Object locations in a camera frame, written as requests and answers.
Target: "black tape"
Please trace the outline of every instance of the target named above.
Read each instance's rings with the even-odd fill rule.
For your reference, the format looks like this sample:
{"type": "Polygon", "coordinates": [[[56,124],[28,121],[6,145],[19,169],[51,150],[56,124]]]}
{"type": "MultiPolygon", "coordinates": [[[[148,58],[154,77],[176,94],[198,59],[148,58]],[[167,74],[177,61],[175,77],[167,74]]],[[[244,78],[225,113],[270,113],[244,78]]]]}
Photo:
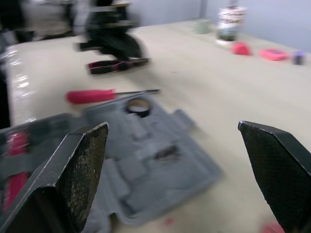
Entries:
{"type": "Polygon", "coordinates": [[[143,98],[131,99],[126,104],[126,112],[135,113],[141,118],[147,117],[151,110],[152,104],[143,98]]]}

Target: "purple object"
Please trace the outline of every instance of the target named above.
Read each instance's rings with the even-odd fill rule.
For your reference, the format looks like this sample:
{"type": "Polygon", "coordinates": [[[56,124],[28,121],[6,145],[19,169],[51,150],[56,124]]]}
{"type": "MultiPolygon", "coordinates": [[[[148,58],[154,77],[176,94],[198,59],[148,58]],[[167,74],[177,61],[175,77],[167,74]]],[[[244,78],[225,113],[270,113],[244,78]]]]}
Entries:
{"type": "Polygon", "coordinates": [[[302,65],[304,62],[304,57],[305,57],[305,52],[304,51],[297,51],[295,52],[293,56],[293,63],[295,65],[302,65]]]}

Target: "pink object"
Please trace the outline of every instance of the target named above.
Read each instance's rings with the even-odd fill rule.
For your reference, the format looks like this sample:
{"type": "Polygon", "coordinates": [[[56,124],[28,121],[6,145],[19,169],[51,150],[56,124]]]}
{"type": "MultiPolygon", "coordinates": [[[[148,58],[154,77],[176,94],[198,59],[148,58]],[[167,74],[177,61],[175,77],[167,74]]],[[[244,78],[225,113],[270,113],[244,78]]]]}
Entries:
{"type": "Polygon", "coordinates": [[[95,103],[115,98],[115,91],[111,90],[88,90],[69,91],[66,95],[70,103],[95,103]]]}
{"type": "Polygon", "coordinates": [[[277,49],[267,49],[259,52],[259,55],[272,61],[281,61],[288,58],[288,54],[277,49]]]}
{"type": "MultiPolygon", "coordinates": [[[[15,133],[10,135],[8,140],[9,156],[16,156],[26,152],[26,133],[15,133]]],[[[6,210],[15,199],[17,194],[23,188],[28,180],[28,173],[22,172],[18,175],[11,176],[5,186],[4,193],[4,210],[6,210]]]]}
{"type": "Polygon", "coordinates": [[[252,55],[249,46],[243,42],[238,42],[232,47],[232,53],[238,55],[252,55]]]}
{"type": "Polygon", "coordinates": [[[278,223],[274,222],[265,226],[262,229],[261,233],[285,233],[285,232],[278,223]]]}
{"type": "Polygon", "coordinates": [[[174,222],[175,222],[175,221],[174,221],[174,218],[168,217],[167,219],[165,219],[164,225],[169,227],[169,226],[171,226],[174,222]]]}

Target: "red handle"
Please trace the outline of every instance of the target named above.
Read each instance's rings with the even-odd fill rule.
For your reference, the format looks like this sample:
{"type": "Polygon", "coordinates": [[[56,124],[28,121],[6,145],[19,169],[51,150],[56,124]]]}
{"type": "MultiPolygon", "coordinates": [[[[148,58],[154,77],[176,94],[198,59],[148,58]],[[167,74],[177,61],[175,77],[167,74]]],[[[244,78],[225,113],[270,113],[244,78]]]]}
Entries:
{"type": "MultiPolygon", "coordinates": [[[[26,133],[15,133],[10,135],[8,140],[9,156],[16,156],[26,152],[26,133]]],[[[4,210],[6,210],[15,199],[17,194],[23,188],[28,180],[28,173],[22,172],[18,175],[11,176],[5,186],[4,210]]]]}
{"type": "Polygon", "coordinates": [[[113,100],[115,92],[111,90],[69,91],[66,95],[70,103],[95,103],[113,100]]]}

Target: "gray foam tool tray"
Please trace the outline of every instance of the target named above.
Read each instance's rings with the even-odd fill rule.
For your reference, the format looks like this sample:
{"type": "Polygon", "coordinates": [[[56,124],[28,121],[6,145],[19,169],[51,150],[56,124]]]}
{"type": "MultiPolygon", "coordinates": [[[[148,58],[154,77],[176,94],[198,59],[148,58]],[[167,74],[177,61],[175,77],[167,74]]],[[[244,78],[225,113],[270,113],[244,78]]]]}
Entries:
{"type": "MultiPolygon", "coordinates": [[[[218,166],[187,134],[194,122],[181,110],[167,114],[147,94],[86,108],[79,118],[63,114],[2,130],[0,153],[2,158],[7,153],[9,134],[27,132],[28,152],[23,156],[31,159],[19,167],[31,172],[52,155],[67,133],[103,121],[109,124],[106,158],[84,233],[110,232],[111,214],[116,214],[123,223],[145,223],[220,177],[218,166]],[[150,114],[144,118],[125,110],[127,102],[137,98],[152,105],[150,114]]],[[[0,167],[5,163],[7,159],[2,159],[0,167]]],[[[2,179],[17,174],[21,168],[5,170],[2,179]]]]}

